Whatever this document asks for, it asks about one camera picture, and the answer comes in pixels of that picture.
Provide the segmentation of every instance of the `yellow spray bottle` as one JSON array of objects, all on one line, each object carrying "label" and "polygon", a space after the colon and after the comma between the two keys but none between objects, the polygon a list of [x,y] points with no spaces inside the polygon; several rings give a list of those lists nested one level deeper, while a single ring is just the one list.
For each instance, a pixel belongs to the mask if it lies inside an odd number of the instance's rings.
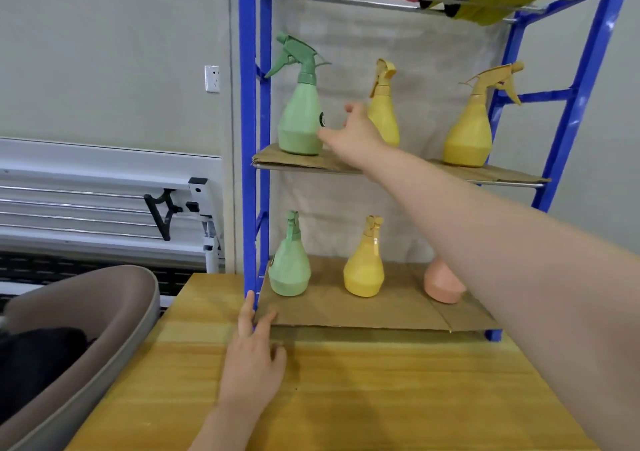
[{"label": "yellow spray bottle", "polygon": [[442,156],[445,163],[473,167],[486,163],[493,142],[486,112],[486,90],[490,87],[504,90],[512,101],[521,105],[513,85],[513,74],[522,69],[524,64],[520,61],[501,65],[485,70],[464,83],[477,79],[465,110],[447,134]]},{"label": "yellow spray bottle", "polygon": [[378,250],[382,221],[382,217],[367,217],[367,228],[362,234],[360,245],[344,266],[344,286],[356,296],[375,296],[385,280],[385,270]]},{"label": "yellow spray bottle", "polygon": [[388,145],[396,147],[400,144],[400,132],[391,102],[391,78],[396,73],[396,66],[384,59],[378,59],[376,64],[376,80],[371,90],[369,104],[369,119],[376,125],[382,138]]}]

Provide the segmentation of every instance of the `shelf foot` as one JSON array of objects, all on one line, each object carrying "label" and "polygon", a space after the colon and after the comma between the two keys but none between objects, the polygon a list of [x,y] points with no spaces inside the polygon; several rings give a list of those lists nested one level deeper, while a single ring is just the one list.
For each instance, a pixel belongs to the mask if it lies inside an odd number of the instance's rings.
[{"label": "shelf foot", "polygon": [[484,338],[490,342],[499,342],[502,340],[502,330],[486,330],[484,332]]}]

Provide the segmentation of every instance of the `chair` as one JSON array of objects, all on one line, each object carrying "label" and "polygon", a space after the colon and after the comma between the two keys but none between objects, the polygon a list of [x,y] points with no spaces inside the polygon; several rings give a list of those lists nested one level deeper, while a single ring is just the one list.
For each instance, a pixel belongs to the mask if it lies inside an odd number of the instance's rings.
[{"label": "chair", "polygon": [[62,451],[156,324],[156,277],[143,267],[99,269],[10,301],[4,329],[75,327],[95,342],[0,426],[0,451]]}]

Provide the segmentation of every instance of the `table top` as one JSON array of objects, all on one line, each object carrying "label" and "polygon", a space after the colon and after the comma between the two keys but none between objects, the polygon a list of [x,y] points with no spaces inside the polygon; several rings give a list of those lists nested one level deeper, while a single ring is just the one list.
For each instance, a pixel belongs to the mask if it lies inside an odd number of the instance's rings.
[{"label": "table top", "polygon": [[[241,276],[194,274],[68,451],[186,451],[216,399]],[[508,338],[275,327],[282,389],[250,450],[596,451]]]}]

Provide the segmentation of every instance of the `blue shelf post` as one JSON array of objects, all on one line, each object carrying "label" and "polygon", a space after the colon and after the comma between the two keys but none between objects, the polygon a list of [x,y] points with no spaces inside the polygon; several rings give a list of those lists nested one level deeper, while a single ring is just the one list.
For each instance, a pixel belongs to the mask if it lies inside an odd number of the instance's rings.
[{"label": "blue shelf post", "polygon": [[[502,63],[512,63],[518,58],[527,26],[545,19],[587,0],[558,0],[542,13],[516,13],[511,25]],[[566,102],[563,115],[556,129],[551,150],[547,157],[543,177],[551,182],[536,189],[532,207],[547,212],[564,166],[571,152],[584,112],[593,91],[596,77],[613,33],[624,0],[600,0],[591,30],[587,37],[580,64],[569,88],[520,95],[524,103]],[[271,65],[272,0],[260,0],[260,65],[256,64],[256,0],[238,0],[240,43],[240,98],[241,98],[241,165],[243,194],[243,254],[244,293],[258,293],[269,261],[269,172],[260,172],[260,209],[257,207],[257,170],[252,158],[258,149],[266,148],[271,138],[271,82],[264,75]],[[260,134],[257,132],[256,81],[260,85]],[[511,100],[503,91],[495,91],[488,110],[492,136],[500,123],[503,108]],[[256,240],[260,235],[258,257]],[[485,332],[489,341],[499,342],[502,330]]]}]

